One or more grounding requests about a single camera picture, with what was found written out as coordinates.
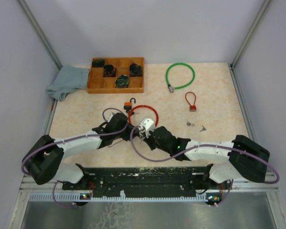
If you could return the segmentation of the red cable lock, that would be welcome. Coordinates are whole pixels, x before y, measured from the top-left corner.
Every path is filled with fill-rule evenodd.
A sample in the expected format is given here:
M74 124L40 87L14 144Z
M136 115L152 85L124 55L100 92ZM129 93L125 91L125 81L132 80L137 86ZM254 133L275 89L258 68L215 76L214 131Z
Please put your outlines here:
M158 124L159 124L159 114L158 114L158 112L157 112L156 109L153 108L152 106L150 106L150 105L144 105L144 104L142 104L142 105L137 105L137 106L133 107L133 108L130 110L130 112L129 112L129 114L128 114L128 122L129 122L130 124L133 125L133 123L132 123L132 113L136 113L136 112L138 112L138 111L143 111L143 114L144 114L144 115L148 115L148 117L153 117L153 118L154 118L155 126L156 126L156 127L158 126Z

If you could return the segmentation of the orange black padlock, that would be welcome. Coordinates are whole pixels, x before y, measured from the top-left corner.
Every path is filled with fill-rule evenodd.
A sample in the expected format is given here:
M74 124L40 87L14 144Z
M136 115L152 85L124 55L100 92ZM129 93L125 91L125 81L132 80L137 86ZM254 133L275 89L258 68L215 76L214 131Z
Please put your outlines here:
M123 108L126 111L126 113L129 113L132 110L133 104L135 104L135 103L136 103L136 99L135 98L131 98L128 102L124 103Z

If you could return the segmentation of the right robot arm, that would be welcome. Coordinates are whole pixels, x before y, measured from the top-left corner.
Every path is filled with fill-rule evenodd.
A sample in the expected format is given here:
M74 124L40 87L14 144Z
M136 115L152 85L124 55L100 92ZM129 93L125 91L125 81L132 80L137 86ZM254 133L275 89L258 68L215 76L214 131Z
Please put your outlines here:
M169 154L169 160L209 161L204 185L213 189L220 183L236 178L245 178L251 182L264 183L268 150L244 135L225 142L201 142L172 135L165 127L134 130L143 136L151 150L160 149Z

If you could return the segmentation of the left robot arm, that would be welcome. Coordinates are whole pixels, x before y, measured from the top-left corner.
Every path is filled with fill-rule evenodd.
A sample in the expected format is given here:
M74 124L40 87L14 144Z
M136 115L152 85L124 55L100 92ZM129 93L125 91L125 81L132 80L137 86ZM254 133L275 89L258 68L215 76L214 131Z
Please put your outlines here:
M84 151L109 146L116 139L129 141L132 129L126 115L113 113L108 121L81 135L56 139L43 135L23 158L21 170L38 185L57 180L74 184L79 189L87 188L90 178L83 166L62 161Z

